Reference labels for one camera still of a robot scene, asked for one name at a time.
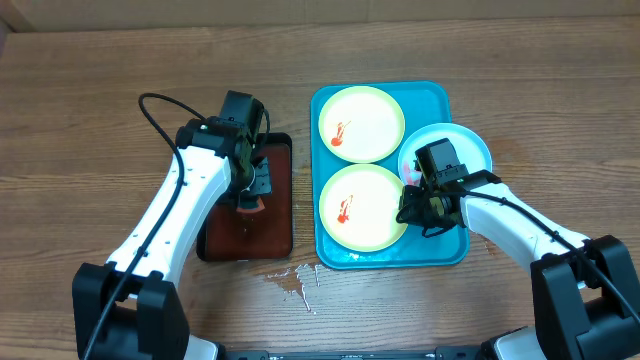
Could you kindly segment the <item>teal plastic tray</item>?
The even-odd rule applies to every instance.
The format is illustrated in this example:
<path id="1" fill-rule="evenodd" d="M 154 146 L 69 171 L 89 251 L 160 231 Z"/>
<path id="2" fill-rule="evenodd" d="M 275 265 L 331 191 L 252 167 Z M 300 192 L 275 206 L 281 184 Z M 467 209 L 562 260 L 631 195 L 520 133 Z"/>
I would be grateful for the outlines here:
<path id="1" fill-rule="evenodd" d="M 430 81 L 387 82 L 374 85 L 391 95 L 400 105 L 406 120 L 405 135 L 435 124 L 450 123 L 452 116 L 448 94 Z M 336 242 L 322 225 L 319 200 L 325 183 L 348 163 L 330 152 L 318 129 L 321 109 L 329 98 L 342 90 L 330 85 L 316 91 L 310 102 L 310 141 L 315 247 L 325 266 L 336 270 L 449 266 L 459 263 L 470 249 L 467 230 L 455 227 L 432 238 L 421 235 L 422 229 L 408 226 L 390 247 L 377 252 L 356 252 Z"/>

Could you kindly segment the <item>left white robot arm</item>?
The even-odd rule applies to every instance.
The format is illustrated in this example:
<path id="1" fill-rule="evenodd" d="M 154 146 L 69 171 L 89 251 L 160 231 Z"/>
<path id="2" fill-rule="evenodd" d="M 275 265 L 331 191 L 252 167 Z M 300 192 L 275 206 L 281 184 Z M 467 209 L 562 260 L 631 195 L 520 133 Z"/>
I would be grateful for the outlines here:
<path id="1" fill-rule="evenodd" d="M 216 359 L 219 346 L 192 335 L 178 296 L 188 253 L 219 201 L 256 184 L 259 119 L 193 119 L 171 141 L 167 176 L 129 237 L 103 265 L 84 263 L 72 282 L 81 359 Z"/>

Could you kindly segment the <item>orange and green sponge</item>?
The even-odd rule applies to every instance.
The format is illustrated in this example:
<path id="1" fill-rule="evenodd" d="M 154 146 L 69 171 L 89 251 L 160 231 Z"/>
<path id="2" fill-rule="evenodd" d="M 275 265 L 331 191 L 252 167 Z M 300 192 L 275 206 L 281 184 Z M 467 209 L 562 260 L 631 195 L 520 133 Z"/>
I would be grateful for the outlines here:
<path id="1" fill-rule="evenodd" d="M 265 205 L 261 197 L 240 199 L 236 207 L 236 211 L 241 214 L 255 214 L 264 209 Z"/>

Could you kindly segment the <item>light blue plate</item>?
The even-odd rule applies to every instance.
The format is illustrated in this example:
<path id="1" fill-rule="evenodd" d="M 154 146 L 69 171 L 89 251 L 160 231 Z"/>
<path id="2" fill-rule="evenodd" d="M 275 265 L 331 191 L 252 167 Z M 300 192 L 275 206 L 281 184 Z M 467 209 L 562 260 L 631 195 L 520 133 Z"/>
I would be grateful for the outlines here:
<path id="1" fill-rule="evenodd" d="M 429 143 L 447 138 L 459 161 L 470 173 L 485 169 L 493 171 L 493 161 L 485 142 L 472 130 L 453 123 L 424 126 L 411 134 L 402 144 L 398 155 L 398 175 L 404 185 L 418 185 L 422 175 L 415 170 L 415 151 Z"/>

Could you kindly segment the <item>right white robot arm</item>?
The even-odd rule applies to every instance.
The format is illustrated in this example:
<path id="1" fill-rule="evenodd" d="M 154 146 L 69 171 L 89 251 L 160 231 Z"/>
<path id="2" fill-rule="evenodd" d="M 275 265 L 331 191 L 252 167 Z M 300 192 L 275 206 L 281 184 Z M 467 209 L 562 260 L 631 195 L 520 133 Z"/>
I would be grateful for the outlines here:
<path id="1" fill-rule="evenodd" d="M 627 359 L 639 352 L 639 279 L 628 248 L 589 239 L 519 200 L 482 170 L 407 185 L 396 220 L 429 238 L 459 226 L 497 245 L 531 278 L 535 323 L 480 345 L 480 359 Z"/>

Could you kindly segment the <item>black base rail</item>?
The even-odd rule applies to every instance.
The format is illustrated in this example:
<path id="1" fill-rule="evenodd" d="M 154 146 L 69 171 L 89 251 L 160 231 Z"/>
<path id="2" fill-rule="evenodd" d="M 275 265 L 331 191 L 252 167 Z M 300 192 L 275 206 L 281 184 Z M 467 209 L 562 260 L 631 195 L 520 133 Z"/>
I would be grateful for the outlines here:
<path id="1" fill-rule="evenodd" d="M 270 353 L 266 350 L 229 351 L 223 349 L 221 360 L 478 360 L 483 359 L 479 346 L 440 346 L 431 350 L 408 351 L 336 351 Z"/>

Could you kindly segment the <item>black tray with red water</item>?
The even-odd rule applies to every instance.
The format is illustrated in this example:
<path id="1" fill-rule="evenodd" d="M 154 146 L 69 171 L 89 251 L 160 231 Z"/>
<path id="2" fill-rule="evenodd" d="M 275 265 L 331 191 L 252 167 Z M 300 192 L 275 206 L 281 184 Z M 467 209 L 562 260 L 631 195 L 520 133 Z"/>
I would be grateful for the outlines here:
<path id="1" fill-rule="evenodd" d="M 258 156 L 270 163 L 273 191 L 260 196 L 265 209 L 241 214 L 224 200 L 209 212 L 196 238 L 196 254 L 206 262 L 281 259 L 293 248 L 292 140 L 285 133 L 267 137 Z"/>

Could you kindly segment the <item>yellow plate with ketchup far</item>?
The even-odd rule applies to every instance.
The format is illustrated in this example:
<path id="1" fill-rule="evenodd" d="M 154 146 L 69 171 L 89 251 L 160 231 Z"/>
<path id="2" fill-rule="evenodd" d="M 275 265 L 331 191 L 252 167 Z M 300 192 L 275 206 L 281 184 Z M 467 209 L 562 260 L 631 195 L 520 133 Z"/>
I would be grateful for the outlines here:
<path id="1" fill-rule="evenodd" d="M 351 86 L 322 106 L 317 129 L 328 150 L 351 163 L 374 163 L 391 155 L 404 137 L 399 103 L 372 86 Z"/>

